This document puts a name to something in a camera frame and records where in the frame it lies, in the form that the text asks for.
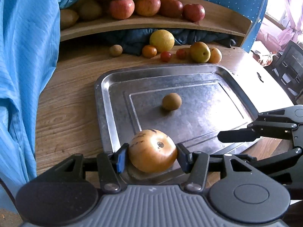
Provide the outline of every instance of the pink curtain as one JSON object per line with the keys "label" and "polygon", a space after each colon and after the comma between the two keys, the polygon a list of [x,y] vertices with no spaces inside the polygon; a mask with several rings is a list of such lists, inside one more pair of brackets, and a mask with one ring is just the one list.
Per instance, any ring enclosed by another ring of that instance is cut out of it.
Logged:
{"label": "pink curtain", "polygon": [[303,22],[303,5],[301,7],[301,17],[298,21],[294,21],[293,16],[291,14],[291,1],[292,0],[284,0],[286,7],[286,15],[290,20],[290,27],[283,30],[277,37],[278,43],[282,49],[285,48],[286,44],[292,40],[297,42],[298,36],[302,33],[301,26]]}

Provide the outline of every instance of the small red fruit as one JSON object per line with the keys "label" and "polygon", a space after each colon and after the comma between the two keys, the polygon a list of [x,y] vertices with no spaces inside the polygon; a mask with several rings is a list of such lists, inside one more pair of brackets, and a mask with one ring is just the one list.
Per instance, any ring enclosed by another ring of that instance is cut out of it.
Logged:
{"label": "small red fruit", "polygon": [[186,59],[187,52],[185,51],[185,49],[178,49],[176,52],[176,56],[178,59],[184,60]]}
{"label": "small red fruit", "polygon": [[160,58],[163,62],[169,62],[170,59],[172,58],[172,54],[169,53],[168,51],[164,51],[161,53]]}

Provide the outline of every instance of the wooden tabletop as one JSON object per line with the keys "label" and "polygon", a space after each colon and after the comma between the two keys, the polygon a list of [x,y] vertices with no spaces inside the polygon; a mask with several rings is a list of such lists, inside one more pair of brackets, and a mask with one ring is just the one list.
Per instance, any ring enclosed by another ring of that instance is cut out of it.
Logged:
{"label": "wooden tabletop", "polygon": [[[188,47],[174,47],[172,53]],[[259,112],[292,106],[281,87],[244,50],[216,47],[223,55],[220,64],[234,74]],[[170,61],[189,62],[178,60],[175,55]],[[108,47],[83,38],[62,42],[57,69],[39,99],[36,124],[38,175],[72,154],[92,157],[102,151],[94,97],[94,83],[100,75],[113,69],[161,63],[159,55],[153,59],[127,54],[112,58]],[[260,81],[257,72],[264,82]],[[279,139],[264,138],[247,153],[258,159],[267,158],[279,142]]]}

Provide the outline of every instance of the wooden shelf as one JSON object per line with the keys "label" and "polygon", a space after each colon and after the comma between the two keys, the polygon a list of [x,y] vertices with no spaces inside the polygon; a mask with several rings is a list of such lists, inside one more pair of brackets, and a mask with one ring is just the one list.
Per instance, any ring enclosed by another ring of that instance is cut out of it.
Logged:
{"label": "wooden shelf", "polygon": [[198,23],[183,19],[171,19],[156,15],[142,17],[132,15],[129,19],[115,20],[110,16],[90,22],[79,22],[71,28],[61,31],[60,41],[85,35],[133,28],[187,28],[214,32],[222,32],[245,38],[251,21],[239,13],[223,6],[204,0],[179,0],[183,5],[188,3],[201,4],[205,8],[205,18]]}

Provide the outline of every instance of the metal screw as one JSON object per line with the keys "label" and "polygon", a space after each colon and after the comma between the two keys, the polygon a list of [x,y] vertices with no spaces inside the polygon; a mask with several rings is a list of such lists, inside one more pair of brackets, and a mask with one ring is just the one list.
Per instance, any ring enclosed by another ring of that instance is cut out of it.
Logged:
{"label": "metal screw", "polygon": [[301,154],[302,153],[302,149],[301,148],[296,148],[296,154]]}
{"label": "metal screw", "polygon": [[202,189],[202,186],[197,183],[189,183],[189,184],[185,185],[185,189],[188,192],[197,192]]}
{"label": "metal screw", "polygon": [[104,189],[109,192],[115,192],[119,189],[119,186],[115,183],[107,183],[104,185]]}

